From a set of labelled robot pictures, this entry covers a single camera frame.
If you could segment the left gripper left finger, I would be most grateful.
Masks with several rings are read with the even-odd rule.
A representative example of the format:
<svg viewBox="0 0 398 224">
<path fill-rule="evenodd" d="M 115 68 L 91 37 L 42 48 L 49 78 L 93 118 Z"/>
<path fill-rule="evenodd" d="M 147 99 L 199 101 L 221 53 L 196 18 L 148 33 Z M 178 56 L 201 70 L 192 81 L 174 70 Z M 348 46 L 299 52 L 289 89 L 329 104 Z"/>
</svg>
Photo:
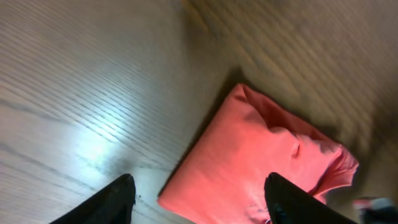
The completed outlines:
<svg viewBox="0 0 398 224">
<path fill-rule="evenodd" d="M 136 187 L 123 174 L 51 224 L 131 224 Z"/>
</svg>

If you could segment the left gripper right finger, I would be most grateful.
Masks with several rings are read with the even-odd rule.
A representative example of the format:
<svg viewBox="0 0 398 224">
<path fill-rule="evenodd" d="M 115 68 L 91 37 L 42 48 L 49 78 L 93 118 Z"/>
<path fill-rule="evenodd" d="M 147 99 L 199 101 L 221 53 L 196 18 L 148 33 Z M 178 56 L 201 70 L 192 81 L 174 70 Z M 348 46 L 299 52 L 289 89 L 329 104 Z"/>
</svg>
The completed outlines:
<svg viewBox="0 0 398 224">
<path fill-rule="evenodd" d="M 264 191 L 273 224 L 355 224 L 276 172 L 266 178 Z"/>
</svg>

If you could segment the orange red t-shirt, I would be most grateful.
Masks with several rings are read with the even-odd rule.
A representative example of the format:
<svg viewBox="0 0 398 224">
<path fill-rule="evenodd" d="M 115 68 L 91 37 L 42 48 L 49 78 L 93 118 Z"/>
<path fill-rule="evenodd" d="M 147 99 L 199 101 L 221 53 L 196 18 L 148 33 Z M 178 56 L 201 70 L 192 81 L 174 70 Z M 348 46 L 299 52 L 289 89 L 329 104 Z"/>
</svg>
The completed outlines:
<svg viewBox="0 0 398 224">
<path fill-rule="evenodd" d="M 276 172 L 321 202 L 351 185 L 349 151 L 270 98 L 236 85 L 159 195 L 195 223 L 267 223 L 266 177 Z"/>
</svg>

